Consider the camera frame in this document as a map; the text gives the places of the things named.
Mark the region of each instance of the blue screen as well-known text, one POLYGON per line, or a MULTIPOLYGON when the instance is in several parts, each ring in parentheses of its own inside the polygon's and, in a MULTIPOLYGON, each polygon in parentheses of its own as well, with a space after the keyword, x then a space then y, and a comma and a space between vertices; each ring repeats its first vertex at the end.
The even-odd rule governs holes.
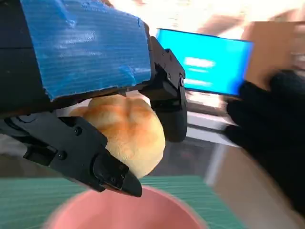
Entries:
POLYGON ((186 89, 238 95, 252 43, 160 29, 157 40, 185 70, 186 89))

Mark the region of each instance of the robotic arm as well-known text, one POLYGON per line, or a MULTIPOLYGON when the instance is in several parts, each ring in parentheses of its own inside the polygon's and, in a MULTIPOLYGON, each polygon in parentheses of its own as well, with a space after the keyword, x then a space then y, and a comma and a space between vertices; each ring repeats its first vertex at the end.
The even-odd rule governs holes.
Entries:
POLYGON ((106 188, 140 197, 139 180, 105 149, 107 138, 81 117, 57 117, 55 109, 88 98, 139 90, 151 101, 166 140, 183 141, 187 112, 185 71, 171 50, 149 36, 150 80, 51 100, 46 94, 22 1, 0 2, 0 133, 24 143, 25 159, 50 167, 97 191, 106 188))

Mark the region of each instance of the cardboard box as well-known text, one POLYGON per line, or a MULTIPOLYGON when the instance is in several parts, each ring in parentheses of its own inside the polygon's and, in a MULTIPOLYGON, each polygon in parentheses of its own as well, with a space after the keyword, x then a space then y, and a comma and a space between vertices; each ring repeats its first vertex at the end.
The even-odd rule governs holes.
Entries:
POLYGON ((293 67, 293 53, 298 53, 297 59, 302 60, 302 54, 305 53, 305 30, 297 30, 301 25, 304 24, 276 21, 251 23, 242 35, 243 40, 254 43, 245 79, 268 89, 267 79, 272 72, 293 67))

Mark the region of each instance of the black glove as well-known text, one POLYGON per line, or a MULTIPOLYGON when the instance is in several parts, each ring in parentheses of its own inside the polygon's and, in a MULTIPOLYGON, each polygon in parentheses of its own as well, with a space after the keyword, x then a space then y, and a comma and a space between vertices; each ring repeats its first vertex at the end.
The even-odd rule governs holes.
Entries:
POLYGON ((278 183, 305 217, 305 78, 292 70, 270 77, 270 91, 250 82, 227 112, 237 124, 224 134, 244 148, 278 183))

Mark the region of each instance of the pink bucket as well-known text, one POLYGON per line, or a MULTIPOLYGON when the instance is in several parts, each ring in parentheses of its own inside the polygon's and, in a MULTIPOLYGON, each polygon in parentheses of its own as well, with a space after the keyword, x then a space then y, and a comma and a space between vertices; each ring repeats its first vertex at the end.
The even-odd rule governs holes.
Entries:
POLYGON ((45 229, 207 229, 175 197, 143 187, 142 197, 85 191, 55 211, 45 229))

